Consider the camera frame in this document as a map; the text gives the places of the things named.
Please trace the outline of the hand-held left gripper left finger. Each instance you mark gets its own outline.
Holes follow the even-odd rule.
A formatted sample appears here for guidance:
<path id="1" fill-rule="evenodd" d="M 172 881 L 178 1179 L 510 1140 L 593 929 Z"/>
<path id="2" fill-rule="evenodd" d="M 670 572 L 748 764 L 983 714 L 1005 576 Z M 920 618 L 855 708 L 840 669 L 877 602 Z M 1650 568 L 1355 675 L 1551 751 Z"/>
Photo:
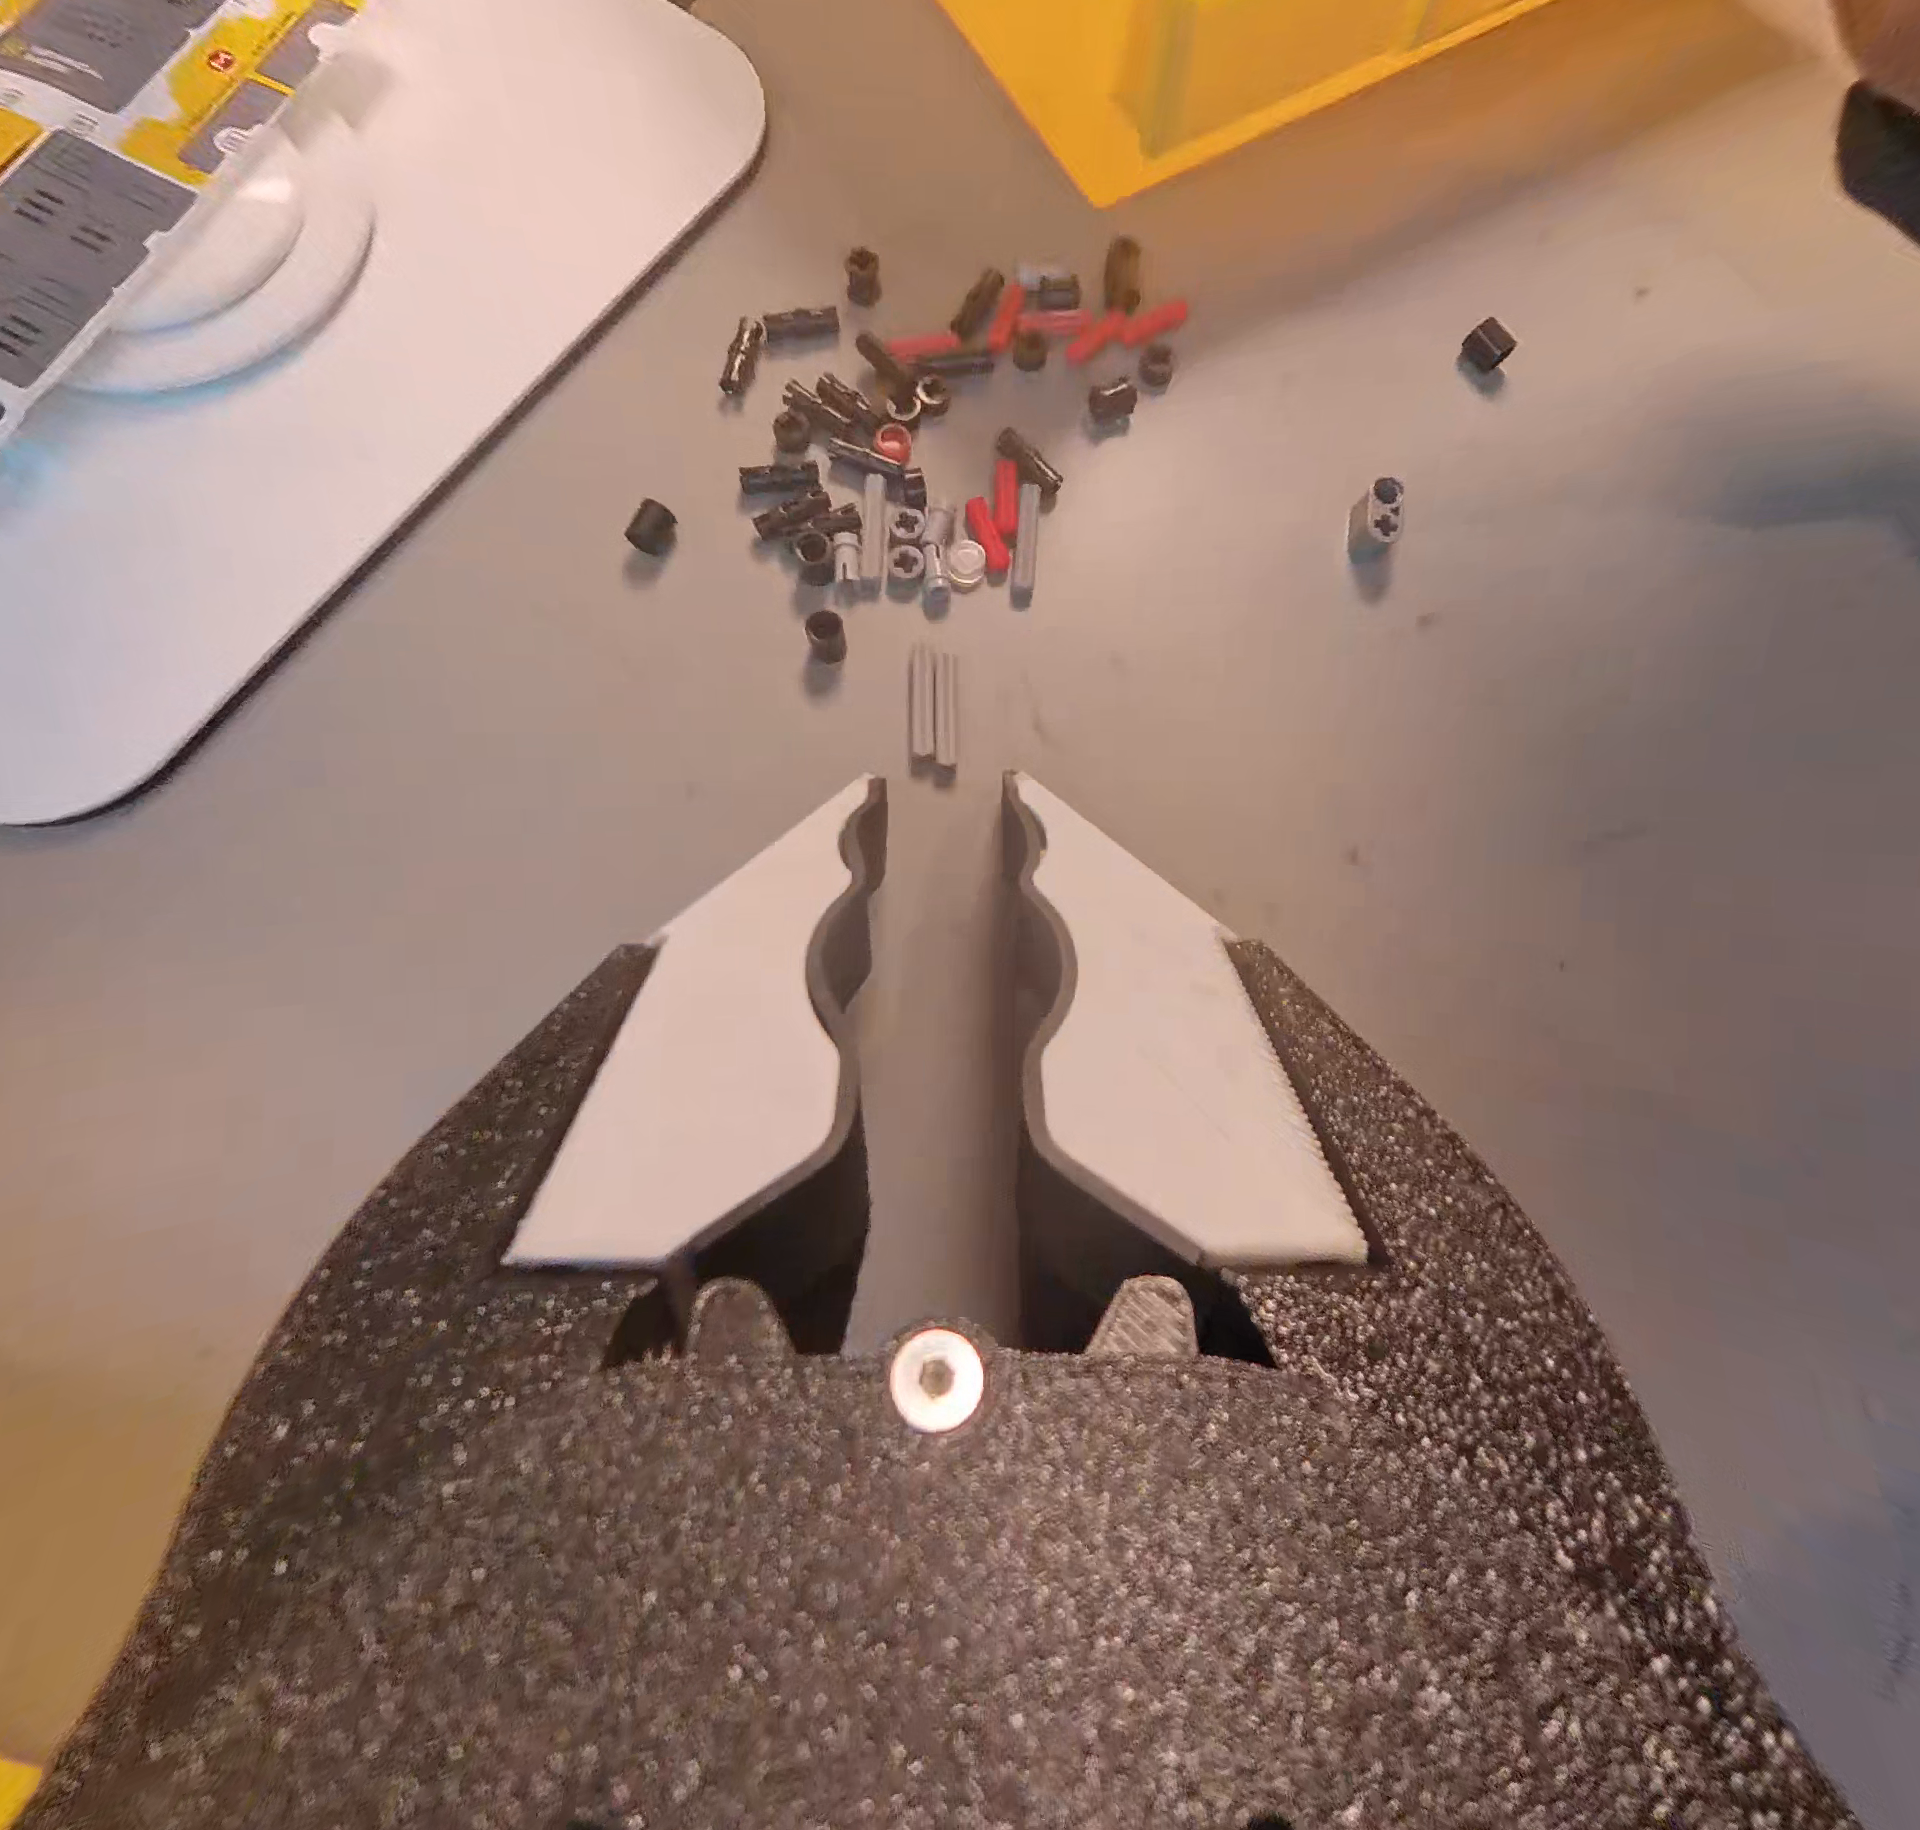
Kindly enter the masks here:
<path id="1" fill-rule="evenodd" d="M 691 1260 L 843 1155 L 887 809 L 857 776 L 645 941 L 509 1266 Z"/>

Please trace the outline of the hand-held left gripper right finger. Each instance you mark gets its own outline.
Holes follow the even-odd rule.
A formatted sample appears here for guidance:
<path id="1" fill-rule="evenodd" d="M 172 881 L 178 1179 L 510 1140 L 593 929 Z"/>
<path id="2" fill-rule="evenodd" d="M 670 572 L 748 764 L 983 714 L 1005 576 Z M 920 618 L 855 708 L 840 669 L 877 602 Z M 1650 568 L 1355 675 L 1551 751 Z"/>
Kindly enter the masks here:
<path id="1" fill-rule="evenodd" d="M 1004 778 L 1036 1158 L 1189 1266 L 1366 1266 L 1242 941 L 1036 776 Z"/>

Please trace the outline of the pile of black red pins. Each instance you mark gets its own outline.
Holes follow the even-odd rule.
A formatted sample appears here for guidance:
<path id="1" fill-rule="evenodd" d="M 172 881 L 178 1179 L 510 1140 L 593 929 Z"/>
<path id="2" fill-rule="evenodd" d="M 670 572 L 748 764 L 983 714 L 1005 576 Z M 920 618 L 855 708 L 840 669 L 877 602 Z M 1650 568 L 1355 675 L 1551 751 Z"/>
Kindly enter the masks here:
<path id="1" fill-rule="evenodd" d="M 733 329 L 716 384 L 726 412 L 745 409 L 776 355 L 843 348 L 840 366 L 776 386 L 761 458 L 736 472 L 752 543 L 805 593 L 901 596 L 943 612 L 995 589 L 1026 608 L 1043 524 L 1065 497 L 1065 448 L 1042 442 L 1037 418 L 1004 421 L 946 497 L 938 463 L 955 467 L 962 449 L 943 427 L 989 392 L 1056 372 L 1093 439 L 1123 434 L 1170 387 L 1192 300 L 1148 291 L 1144 249 L 1127 233 L 1091 278 L 1050 261 L 983 266 L 928 329 L 887 334 L 857 319 L 878 307 L 881 281 L 877 250 L 855 246 L 843 304 L 752 312 Z M 956 538 L 989 551 L 973 592 L 947 585 Z"/>

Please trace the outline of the yellow grey sticker sheet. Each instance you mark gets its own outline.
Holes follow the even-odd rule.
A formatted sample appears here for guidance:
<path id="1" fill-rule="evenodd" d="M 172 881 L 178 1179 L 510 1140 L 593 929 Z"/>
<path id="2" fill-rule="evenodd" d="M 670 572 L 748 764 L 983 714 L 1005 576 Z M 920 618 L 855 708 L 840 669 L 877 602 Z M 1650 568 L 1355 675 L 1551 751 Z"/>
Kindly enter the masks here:
<path id="1" fill-rule="evenodd" d="M 81 366 L 372 0 L 3 0 L 3 427 Z"/>

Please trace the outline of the white stand base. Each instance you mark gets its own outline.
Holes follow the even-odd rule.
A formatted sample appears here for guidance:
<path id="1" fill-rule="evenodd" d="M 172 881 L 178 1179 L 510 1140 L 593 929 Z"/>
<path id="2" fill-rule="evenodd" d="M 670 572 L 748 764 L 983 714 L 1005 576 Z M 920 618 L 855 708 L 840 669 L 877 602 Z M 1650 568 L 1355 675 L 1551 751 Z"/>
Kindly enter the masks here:
<path id="1" fill-rule="evenodd" d="M 203 329 L 5 446 L 5 826 L 149 787 L 748 174 L 765 91 L 670 0 L 378 0 L 295 123 L 303 221 Z"/>

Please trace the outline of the grey desk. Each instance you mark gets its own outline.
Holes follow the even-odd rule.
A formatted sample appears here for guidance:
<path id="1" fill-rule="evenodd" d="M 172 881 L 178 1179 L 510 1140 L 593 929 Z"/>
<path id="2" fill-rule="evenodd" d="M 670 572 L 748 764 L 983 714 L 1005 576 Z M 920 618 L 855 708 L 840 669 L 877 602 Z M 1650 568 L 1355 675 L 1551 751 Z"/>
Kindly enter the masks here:
<path id="1" fill-rule="evenodd" d="M 928 329 L 1083 205 L 931 0 L 700 0 L 765 156 L 149 795 L 5 838 L 5 1750 L 138 1611 L 232 1390 L 398 1157 L 613 945 L 865 768 L 877 1167 L 854 1341 L 1017 1306 L 1000 778 L 1273 945 L 1618 1345 L 1747 1648 L 1917 1825 L 1917 254 L 1845 78 L 1747 0 L 1565 0 L 1143 194 L 1192 317 L 1028 610 L 805 670 L 711 378 L 851 244 Z M 1486 317 L 1520 347 L 1473 376 Z M 1348 557 L 1357 497 L 1403 534 Z M 625 528 L 678 516 L 662 557 Z"/>

